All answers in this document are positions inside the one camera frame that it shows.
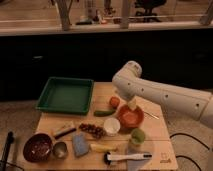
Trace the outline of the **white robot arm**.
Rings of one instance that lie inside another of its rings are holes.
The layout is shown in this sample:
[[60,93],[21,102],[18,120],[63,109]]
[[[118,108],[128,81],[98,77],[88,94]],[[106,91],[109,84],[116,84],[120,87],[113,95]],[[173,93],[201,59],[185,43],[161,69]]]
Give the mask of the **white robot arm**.
[[112,78],[118,95],[125,101],[135,96],[191,116],[213,129],[213,94],[207,91],[158,83],[141,78],[142,67],[128,61]]

